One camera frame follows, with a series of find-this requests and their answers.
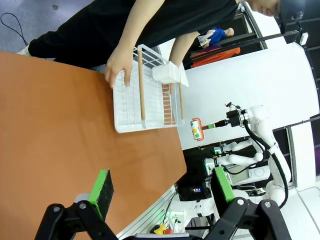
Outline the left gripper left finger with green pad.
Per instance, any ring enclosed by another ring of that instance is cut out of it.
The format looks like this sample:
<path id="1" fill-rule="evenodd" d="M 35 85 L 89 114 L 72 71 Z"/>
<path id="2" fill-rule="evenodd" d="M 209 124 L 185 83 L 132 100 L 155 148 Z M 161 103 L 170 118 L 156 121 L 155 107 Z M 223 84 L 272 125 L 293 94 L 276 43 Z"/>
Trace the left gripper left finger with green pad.
<path id="1" fill-rule="evenodd" d="M 69 207 L 53 203 L 46 208 L 35 239 L 73 240 L 77 233 L 84 232 L 92 240 L 116 240 L 116 235 L 106 224 L 113 194 L 110 170 L 103 169 L 86 199 Z"/>

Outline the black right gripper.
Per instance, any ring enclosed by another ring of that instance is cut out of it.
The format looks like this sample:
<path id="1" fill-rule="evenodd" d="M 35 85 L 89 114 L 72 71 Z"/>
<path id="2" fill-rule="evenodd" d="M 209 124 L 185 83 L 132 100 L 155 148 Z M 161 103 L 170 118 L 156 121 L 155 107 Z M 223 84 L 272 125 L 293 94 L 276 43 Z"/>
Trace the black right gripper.
<path id="1" fill-rule="evenodd" d="M 226 113 L 226 119 L 220 120 L 215 123 L 207 125 L 208 129 L 224 127 L 231 125 L 232 127 L 242 127 L 244 128 L 244 121 L 248 118 L 248 112 L 246 110 L 232 110 Z"/>

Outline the person's right hand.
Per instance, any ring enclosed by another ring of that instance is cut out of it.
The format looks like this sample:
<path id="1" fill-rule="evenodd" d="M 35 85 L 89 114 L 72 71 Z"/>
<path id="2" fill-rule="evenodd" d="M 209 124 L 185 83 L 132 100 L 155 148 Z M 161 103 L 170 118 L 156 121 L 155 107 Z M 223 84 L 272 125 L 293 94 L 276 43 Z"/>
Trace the person's right hand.
<path id="1" fill-rule="evenodd" d="M 104 77 L 111 89 L 116 84 L 117 75 L 124 71 L 124 84 L 130 85 L 131 72 L 133 67 L 133 47 L 118 45 L 107 60 Z"/>

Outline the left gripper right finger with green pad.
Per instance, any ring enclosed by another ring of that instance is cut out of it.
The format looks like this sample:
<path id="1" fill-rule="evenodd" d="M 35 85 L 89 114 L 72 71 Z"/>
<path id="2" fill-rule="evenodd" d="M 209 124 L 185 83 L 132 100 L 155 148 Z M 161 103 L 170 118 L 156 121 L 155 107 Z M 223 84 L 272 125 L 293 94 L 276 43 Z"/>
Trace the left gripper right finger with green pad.
<path id="1" fill-rule="evenodd" d="M 210 187 L 219 219 L 206 240 L 230 240 L 238 229 L 248 230 L 255 240 L 292 238 L 278 204 L 270 199 L 256 204 L 243 197 L 235 197 L 221 167 L 213 169 Z"/>

